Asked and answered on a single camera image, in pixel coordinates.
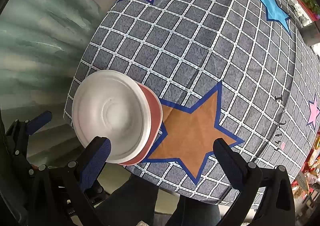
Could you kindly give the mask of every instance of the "plate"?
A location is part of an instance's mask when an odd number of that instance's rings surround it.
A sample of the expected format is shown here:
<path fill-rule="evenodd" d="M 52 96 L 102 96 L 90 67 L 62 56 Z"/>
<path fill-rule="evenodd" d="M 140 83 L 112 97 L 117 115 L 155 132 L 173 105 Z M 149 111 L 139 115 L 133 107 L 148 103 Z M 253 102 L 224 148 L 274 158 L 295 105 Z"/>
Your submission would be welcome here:
<path fill-rule="evenodd" d="M 89 75 L 78 87 L 72 105 L 72 122 L 81 144 L 95 136 L 111 141 L 109 163 L 137 156 L 148 141 L 151 113 L 146 96 L 130 77 L 113 70 Z"/>

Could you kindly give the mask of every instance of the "red bowl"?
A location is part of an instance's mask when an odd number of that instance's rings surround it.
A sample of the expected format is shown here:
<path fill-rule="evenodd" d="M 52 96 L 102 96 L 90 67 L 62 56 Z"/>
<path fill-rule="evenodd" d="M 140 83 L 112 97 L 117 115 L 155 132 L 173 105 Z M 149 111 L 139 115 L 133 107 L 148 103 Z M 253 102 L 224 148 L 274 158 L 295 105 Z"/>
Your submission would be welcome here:
<path fill-rule="evenodd" d="M 154 143 L 156 136 L 158 135 L 158 131 L 160 129 L 161 123 L 162 123 L 162 117 L 163 117 L 163 112 L 162 112 L 162 107 L 161 103 L 159 101 L 159 98 L 156 96 L 156 94 L 151 91 L 148 87 L 138 83 L 140 86 L 141 90 L 145 94 L 149 107 L 150 107 L 150 112 L 151 112 L 151 130 L 150 130 L 150 135 L 148 138 L 147 143 L 145 144 L 144 148 L 140 153 L 135 156 L 133 159 L 120 163 L 120 165 L 135 165 L 139 162 L 141 162 L 146 155 L 148 154 L 152 144 Z"/>

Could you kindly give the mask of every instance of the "table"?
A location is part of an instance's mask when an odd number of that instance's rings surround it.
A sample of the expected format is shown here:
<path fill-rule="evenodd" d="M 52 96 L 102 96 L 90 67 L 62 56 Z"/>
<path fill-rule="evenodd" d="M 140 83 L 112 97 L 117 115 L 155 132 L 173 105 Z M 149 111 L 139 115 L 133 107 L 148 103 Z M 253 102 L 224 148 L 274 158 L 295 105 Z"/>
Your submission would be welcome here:
<path fill-rule="evenodd" d="M 184 113 L 206 103 L 203 97 L 207 100 L 210 92 L 221 92 L 215 98 L 221 106 L 214 127 L 231 137 L 233 151 L 259 167 L 283 164 L 292 181 L 319 126 L 317 105 L 309 102 L 319 92 L 319 60 L 303 42 L 301 20 L 287 0 L 275 1 L 292 17 L 284 22 L 291 35 L 279 22 L 267 20 L 261 0 L 118 0 L 81 59 L 65 119 L 72 125 L 77 87 L 101 69 L 130 76 L 151 88 L 164 109 L 175 103 L 174 110 Z M 166 141 L 164 128 L 170 124 L 165 125 L 146 162 L 126 169 L 164 189 L 230 206 L 238 192 L 212 153 L 197 176 L 191 172 L 194 164 L 154 154 Z"/>

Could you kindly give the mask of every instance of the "orange star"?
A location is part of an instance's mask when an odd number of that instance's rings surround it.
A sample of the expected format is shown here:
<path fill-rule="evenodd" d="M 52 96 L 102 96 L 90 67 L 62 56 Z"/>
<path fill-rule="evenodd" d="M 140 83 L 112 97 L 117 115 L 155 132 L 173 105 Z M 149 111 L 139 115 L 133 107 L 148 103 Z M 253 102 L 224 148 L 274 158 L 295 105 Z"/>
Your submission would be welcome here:
<path fill-rule="evenodd" d="M 243 140 L 219 125 L 221 86 L 219 82 L 191 108 L 160 99 L 162 135 L 144 162 L 177 161 L 197 184 L 217 138 L 223 138 L 231 146 L 242 143 Z"/>

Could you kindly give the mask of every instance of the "blue gripper pad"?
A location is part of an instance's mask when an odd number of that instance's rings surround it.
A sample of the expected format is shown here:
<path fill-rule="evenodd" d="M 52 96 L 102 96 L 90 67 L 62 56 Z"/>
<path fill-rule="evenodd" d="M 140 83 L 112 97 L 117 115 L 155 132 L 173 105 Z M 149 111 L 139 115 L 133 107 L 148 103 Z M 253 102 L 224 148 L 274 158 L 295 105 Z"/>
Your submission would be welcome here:
<path fill-rule="evenodd" d="M 111 142 L 108 138 L 95 137 L 77 159 L 77 174 L 80 189 L 85 191 L 92 187 L 99 176 L 111 152 Z"/>
<path fill-rule="evenodd" d="M 26 134 L 27 135 L 34 134 L 38 129 L 42 128 L 49 121 L 51 121 L 51 119 L 52 119 L 51 112 L 45 111 L 44 113 L 41 113 L 39 116 L 37 116 L 36 118 L 28 122 Z"/>

